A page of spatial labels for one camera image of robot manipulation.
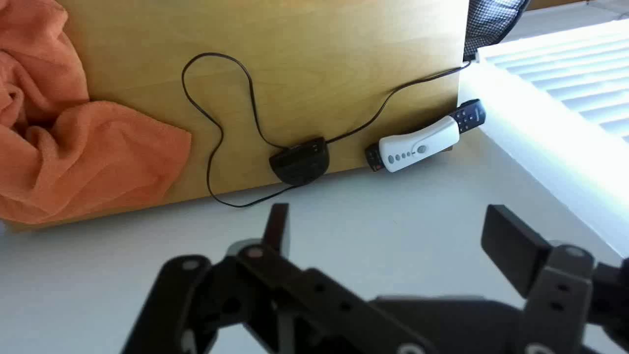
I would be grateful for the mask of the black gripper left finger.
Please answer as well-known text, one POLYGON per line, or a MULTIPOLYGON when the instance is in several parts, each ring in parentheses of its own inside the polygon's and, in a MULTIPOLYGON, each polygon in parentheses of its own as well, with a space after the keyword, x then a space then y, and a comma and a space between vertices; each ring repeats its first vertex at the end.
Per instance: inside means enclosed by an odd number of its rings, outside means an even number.
POLYGON ((214 263, 165 261, 121 354, 210 354, 241 324, 269 354, 432 354, 432 343, 316 268, 285 255, 288 206, 269 209, 263 235, 214 263))

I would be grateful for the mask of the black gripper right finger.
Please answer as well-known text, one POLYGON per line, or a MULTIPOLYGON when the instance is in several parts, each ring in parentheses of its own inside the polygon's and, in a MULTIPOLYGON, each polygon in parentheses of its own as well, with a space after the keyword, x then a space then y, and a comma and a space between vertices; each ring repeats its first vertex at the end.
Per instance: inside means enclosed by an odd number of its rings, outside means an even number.
POLYGON ((505 204, 489 204, 481 249, 524 298, 516 354, 591 354, 587 324, 629 351, 629 259, 597 261, 573 243, 550 243, 505 204))

